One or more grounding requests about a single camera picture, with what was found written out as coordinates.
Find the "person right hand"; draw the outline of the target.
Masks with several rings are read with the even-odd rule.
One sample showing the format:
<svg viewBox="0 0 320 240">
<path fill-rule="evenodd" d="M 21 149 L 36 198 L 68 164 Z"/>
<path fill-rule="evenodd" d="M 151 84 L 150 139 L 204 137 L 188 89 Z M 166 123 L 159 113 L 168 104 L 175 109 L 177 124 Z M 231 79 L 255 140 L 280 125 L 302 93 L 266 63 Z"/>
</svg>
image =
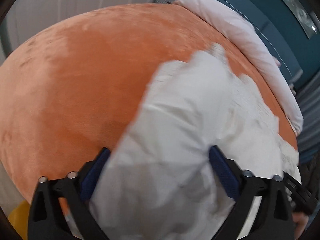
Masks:
<svg viewBox="0 0 320 240">
<path fill-rule="evenodd" d="M 303 212 L 294 212 L 292 214 L 292 219 L 296 225 L 294 231 L 295 239 L 299 239 L 308 224 L 309 217 Z"/>
</svg>

